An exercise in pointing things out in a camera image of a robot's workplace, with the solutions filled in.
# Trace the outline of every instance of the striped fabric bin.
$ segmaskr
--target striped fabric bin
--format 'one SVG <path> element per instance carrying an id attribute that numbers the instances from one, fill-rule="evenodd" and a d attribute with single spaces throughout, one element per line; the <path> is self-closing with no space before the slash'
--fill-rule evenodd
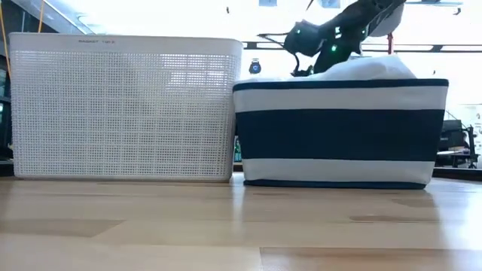
<path id="1" fill-rule="evenodd" d="M 239 82 L 245 184 L 423 189 L 448 80 Z"/>

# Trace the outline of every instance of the white plastic basket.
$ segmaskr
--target white plastic basket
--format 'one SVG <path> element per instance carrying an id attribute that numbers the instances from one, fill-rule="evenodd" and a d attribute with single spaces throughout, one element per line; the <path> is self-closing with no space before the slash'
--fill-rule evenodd
<path id="1" fill-rule="evenodd" d="M 226 181 L 243 45 L 14 33 L 15 175 Z"/>

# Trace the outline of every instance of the wood grain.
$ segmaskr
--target wood grain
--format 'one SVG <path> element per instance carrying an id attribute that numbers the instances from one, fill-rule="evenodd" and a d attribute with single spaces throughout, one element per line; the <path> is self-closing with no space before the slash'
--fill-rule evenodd
<path id="1" fill-rule="evenodd" d="M 482 270 L 482 186 L 0 181 L 0 270 Z"/>

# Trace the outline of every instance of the wooden table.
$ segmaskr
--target wooden table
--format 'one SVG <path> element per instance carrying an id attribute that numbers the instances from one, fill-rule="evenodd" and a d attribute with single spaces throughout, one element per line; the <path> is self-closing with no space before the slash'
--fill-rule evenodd
<path id="1" fill-rule="evenodd" d="M 1 271 L 480 271 L 482 186 L 0 181 Z"/>

